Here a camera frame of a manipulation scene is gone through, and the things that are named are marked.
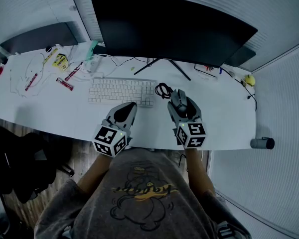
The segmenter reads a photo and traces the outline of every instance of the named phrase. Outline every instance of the black chair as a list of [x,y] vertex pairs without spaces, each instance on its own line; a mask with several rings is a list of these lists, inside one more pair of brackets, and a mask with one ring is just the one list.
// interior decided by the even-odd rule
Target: black chair
[[49,143],[42,135],[18,137],[0,126],[0,193],[14,189],[20,202],[26,203],[53,183],[56,169],[73,176],[74,170],[64,164],[71,146],[66,137],[58,136]]

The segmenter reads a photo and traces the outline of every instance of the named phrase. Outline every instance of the white cube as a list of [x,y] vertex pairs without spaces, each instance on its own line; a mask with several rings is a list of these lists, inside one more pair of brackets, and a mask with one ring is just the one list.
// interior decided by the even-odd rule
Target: white cube
[[92,143],[97,152],[115,157],[127,145],[126,132],[104,125],[97,125]]
[[176,137],[185,149],[198,148],[203,145],[206,132],[200,122],[179,123]]

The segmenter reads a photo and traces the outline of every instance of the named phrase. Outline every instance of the white desk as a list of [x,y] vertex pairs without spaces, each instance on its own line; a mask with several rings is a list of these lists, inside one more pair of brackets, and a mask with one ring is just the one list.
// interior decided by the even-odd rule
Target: white desk
[[[72,60],[84,59],[90,43],[80,43],[73,49]],[[57,51],[44,66],[44,74],[57,73],[52,67],[54,57],[58,53],[69,54],[70,47]],[[19,56],[10,56],[2,75],[0,75],[0,119],[27,126],[44,132],[63,135],[71,138],[90,140],[96,124],[101,123],[115,105],[90,104],[88,100],[89,82],[77,82],[70,91],[56,82],[58,76],[63,79],[67,73],[51,75],[45,82],[38,96],[24,98],[10,91],[10,75],[12,86],[18,74],[24,74],[27,65],[35,54],[44,50],[31,51]],[[36,56],[29,70],[39,71],[42,67],[41,55]],[[118,58],[124,62],[128,58]],[[200,107],[207,138],[204,150],[228,150],[250,148],[250,140],[255,137],[256,114],[253,99],[248,100],[248,93],[230,78],[225,72],[218,75],[217,81],[203,80],[193,69],[193,64],[178,62],[178,65],[192,79],[188,81],[174,66],[166,60],[160,60],[136,76],[133,73],[145,63],[133,59],[118,67],[111,78],[153,79],[157,83],[165,82],[173,89],[180,88]],[[115,68],[110,58],[104,58],[98,68],[105,74]],[[78,72],[77,77],[87,77]],[[176,145],[172,129],[175,128],[168,110],[168,100],[155,96],[154,108],[138,107],[134,125],[131,127],[133,137],[131,146],[182,149]]]

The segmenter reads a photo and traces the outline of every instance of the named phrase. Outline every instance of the yellow ball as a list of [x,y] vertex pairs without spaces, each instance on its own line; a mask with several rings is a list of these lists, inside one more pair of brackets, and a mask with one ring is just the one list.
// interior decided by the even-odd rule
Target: yellow ball
[[254,86],[256,84],[256,79],[253,75],[249,74],[245,76],[245,82],[250,86]]

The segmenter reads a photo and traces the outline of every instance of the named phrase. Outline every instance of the shirt sleeve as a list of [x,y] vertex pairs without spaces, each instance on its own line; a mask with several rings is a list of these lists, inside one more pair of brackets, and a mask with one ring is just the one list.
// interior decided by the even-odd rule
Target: shirt sleeve
[[198,199],[205,213],[218,225],[218,238],[245,238],[251,239],[248,230],[231,214],[211,191],[206,191],[201,199]]
[[88,197],[73,180],[66,181],[41,214],[34,228],[34,238],[60,238],[87,201]]

